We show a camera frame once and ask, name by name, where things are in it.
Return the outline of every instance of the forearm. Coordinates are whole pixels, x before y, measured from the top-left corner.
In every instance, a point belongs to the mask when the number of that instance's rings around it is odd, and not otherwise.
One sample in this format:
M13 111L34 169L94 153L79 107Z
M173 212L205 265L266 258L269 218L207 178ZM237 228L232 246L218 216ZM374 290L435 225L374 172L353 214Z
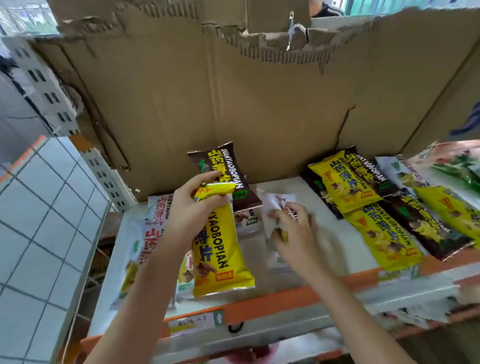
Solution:
M151 361L182 259L173 237L160 238L86 364L147 364Z
M326 266L315 266L310 284L330 313L356 364L415 362Z

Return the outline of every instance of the hand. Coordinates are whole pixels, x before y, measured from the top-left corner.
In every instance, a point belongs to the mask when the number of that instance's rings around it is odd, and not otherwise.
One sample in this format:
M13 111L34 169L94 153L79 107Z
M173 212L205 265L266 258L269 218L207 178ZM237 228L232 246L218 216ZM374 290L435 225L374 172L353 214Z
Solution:
M297 212L298 220L282 210L272 210L268 214L271 219L279 218L288 232L288 242L284 242L278 230L272 232L270 240L280 256L306 281L314 275L315 268L322 265L322 257L315 244L314 221L310 224L305 206L288 202L287 206Z
M192 194L202 183L212 182L220 175L221 172L217 170L197 174L173 194L164 236L169 235L172 240L181 244L184 254L191 250L192 241L205 226L208 215L217 207L228 203L228 198L219 194L199 202L192 198Z

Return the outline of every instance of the person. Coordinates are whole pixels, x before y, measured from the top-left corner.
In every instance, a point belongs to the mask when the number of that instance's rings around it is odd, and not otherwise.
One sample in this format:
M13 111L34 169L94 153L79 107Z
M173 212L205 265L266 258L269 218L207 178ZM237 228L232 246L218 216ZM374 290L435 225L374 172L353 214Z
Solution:
M191 250L194 237L204 227L211 211L228 203L215 195L194 202L193 192L219 177L213 171L199 174L177 189L170 217L155 251L138 274L125 302L110 327L87 357L86 364L148 364L175 289L180 264ZM322 260L314 240L308 212L300 204L288 205L298 221L286 212L272 211L288 230L288 243L277 231L272 239L283 259L318 294L341 333L356 364L414 364L401 346L370 316Z

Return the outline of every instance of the snack bag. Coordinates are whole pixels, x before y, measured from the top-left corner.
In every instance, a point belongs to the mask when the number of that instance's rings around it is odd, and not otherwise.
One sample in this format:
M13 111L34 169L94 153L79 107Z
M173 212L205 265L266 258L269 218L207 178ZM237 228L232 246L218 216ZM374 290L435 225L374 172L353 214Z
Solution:
M127 297L130 288L135 282L138 272L142 266L147 262L150 254L153 253L158 243L158 238L162 236L164 231L165 221L146 221L135 220L132 222L132 228L136 229L137 239L132 245L129 252L129 259L125 265L124 280L120 288L118 297L112 304L113 309L118 309L125 297ZM174 306L174 300L170 301L170 307Z
M271 210L284 210L286 211L294 220L298 220L297 213L290 209L287 206L287 202L295 202L295 195L294 194L271 194L266 193L264 191L258 191L264 203L262 207L262 218L264 220L265 226L265 234L267 239L270 239L272 232L274 229L280 229L280 234L282 236L283 241L288 241L288 233L287 228L283 225L279 218L272 220L269 219L267 214ZM278 254L275 249L274 244L269 244L269 254L267 257L267 267L269 269L276 269L279 271L290 272L291 268L286 263L283 258Z
M375 157L380 170L399 188L407 188L415 195L414 187L428 186L429 183L401 155Z
M342 214L381 199L365 180L355 173L345 157L345 150L313 163L308 168L322 178L328 194Z
M168 220L172 202L173 194L149 196L147 200L146 218L149 220Z
M421 262L420 250L379 204L345 214L345 220L362 235L373 257L386 271L409 268Z
M200 172L219 170L222 176L219 182L235 182L233 196L233 211L242 212L262 206L261 200L250 189L243 173L237 166L233 153L233 142L229 142L215 149L203 152L188 152L189 158L199 167Z
M262 222L258 217L257 209L251 208L243 212L233 214L238 236L248 236L262 229Z
M380 172L375 163L357 153L355 146L345 150L345 157L356 174L362 177L380 197L389 196L398 191L398 187Z
M473 239L447 228L419 200L402 191L385 197L380 206L442 262L472 245Z
M339 220L342 220L343 215L338 210L336 203L328 194L327 189L322 182L322 178L308 168L300 173L300 177L302 177L303 180L310 186L310 188L318 195L318 197L325 202L325 205L327 205L328 209L335 215L335 217Z
M415 192L444 222L473 238L480 248L480 211L444 186L416 187Z
M189 300L193 298L193 257L190 250L182 260L180 265L179 277L177 280L177 294L176 299Z
M231 194L234 190L235 183L211 183L200 187L194 200L201 201L215 194ZM210 213L205 227L193 240L192 255L195 298L255 287L255 280L243 261L230 204Z

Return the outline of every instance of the white snack bag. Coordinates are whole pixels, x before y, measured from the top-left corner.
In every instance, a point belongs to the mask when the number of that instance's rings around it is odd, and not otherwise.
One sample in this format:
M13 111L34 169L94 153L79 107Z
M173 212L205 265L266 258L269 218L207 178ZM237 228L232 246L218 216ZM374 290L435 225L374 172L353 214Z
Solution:
M274 229L280 228L282 230L282 239L288 241L287 228L281 222L279 218L272 220L268 218L268 212L271 210L284 210L293 219L298 220L297 213L287 207L287 202L295 202L294 194L271 194L258 190L260 198L263 202L262 207L262 219L264 221L265 234L267 239L270 239ZM268 257L267 267L270 269L276 269L283 272L290 272L290 266L283 260L275 249L275 245L272 242L268 242Z
M262 229L257 208L234 213L235 227L239 237L253 235Z
M147 200L146 218L149 220L168 220L172 206L173 194L149 196Z
M135 282L138 272L153 253L165 229L165 221L134 220L131 229L134 230L135 239L129 251L128 261L122 272L123 283L117 298L111 305L112 309L119 309L128 295L130 288ZM174 298L170 301L170 307L174 307Z
M179 276L177 279L177 294L175 299L191 300L193 299L193 287L195 279L193 278L193 257L190 250L184 257L180 265Z
M413 187L428 186L429 183L402 158L401 155L391 157L375 157L383 174L398 188L407 188L412 196L416 196Z

